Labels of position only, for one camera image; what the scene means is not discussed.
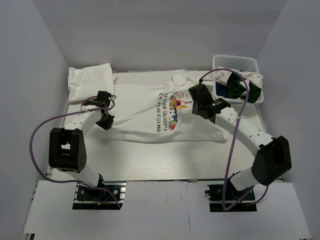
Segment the dark green white t shirt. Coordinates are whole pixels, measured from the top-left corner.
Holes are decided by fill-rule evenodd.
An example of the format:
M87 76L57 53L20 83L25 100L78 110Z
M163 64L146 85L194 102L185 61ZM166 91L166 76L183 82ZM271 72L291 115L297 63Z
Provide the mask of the dark green white t shirt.
M248 88L248 103L256 104L262 95L263 91L263 75L249 71L232 71L239 73L246 82L246 85L241 78L233 72L223 70L223 67L218 67L221 70L214 72L215 83L220 83L228 88L229 99L242 99L247 97Z

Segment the white graphic t shirt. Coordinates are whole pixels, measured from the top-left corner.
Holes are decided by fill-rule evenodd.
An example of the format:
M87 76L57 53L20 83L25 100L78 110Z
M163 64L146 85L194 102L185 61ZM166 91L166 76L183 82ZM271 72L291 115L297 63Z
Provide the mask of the white graphic t shirt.
M116 85L111 111L115 118L107 138L136 143L224 143L228 140L225 130L192 113L189 88L197 83L193 76L174 74L167 84Z

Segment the white plastic laundry basket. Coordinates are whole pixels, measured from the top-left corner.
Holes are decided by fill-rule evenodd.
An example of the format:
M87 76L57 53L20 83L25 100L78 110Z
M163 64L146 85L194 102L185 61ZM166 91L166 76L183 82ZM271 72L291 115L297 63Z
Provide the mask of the white plastic laundry basket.
M227 69L235 69L242 72L253 72L259 74L258 62L247 56L237 56L237 55L225 55L218 54L212 58L212 68L223 67ZM217 95L216 90L216 80L215 75L212 73L212 80L214 82L212 89L212 96L214 98L223 98L225 101L233 105L242 105L244 103L243 99L233 99L233 98L224 98L223 96Z

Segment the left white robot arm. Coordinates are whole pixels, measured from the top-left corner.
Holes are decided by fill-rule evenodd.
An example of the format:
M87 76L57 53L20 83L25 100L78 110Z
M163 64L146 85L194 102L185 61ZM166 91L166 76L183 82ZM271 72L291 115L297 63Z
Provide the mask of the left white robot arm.
M76 117L61 128L53 128L49 135L48 163L51 168L65 172L88 185L88 193L99 200L105 196L106 187L102 176L87 164L85 136L89 130L98 126L105 131L111 129L114 116L109 110L115 106L113 95L107 91L99 91L95 98L87 99L83 107L92 107L90 111L83 109Z

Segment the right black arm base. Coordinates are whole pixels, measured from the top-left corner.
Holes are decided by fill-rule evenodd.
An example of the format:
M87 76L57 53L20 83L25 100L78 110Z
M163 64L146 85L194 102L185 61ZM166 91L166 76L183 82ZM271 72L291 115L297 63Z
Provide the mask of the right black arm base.
M242 195L244 195L249 188L242 191L231 190L228 186L226 187L225 193L225 207L228 208L236 200L238 200ZM224 212L223 209L223 184L210 184L204 191L204 195L208 197L209 210L211 213L221 213ZM245 196L245 198L237 203L228 212L256 212L257 206L255 204L256 197L254 191L251 189L250 192Z

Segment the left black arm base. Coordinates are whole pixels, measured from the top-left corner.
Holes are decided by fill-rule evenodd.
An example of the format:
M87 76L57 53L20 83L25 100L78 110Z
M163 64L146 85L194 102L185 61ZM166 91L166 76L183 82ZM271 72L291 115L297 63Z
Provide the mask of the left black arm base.
M104 183L104 188L109 190L119 205L122 206L125 199L126 183ZM104 191L97 191L82 185L77 185L72 205L73 210L120 210L113 197Z

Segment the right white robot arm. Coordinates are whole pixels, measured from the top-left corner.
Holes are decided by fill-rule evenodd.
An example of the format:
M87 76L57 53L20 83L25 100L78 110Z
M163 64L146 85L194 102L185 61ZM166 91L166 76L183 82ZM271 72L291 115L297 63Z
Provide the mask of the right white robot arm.
M222 98L214 100L202 83L188 91L193 100L193 114L235 136L254 156L251 167L228 178L225 192L229 198L236 200L245 189L257 184L269 186L292 168L290 145L285 137L273 137L260 131L239 116L230 103Z

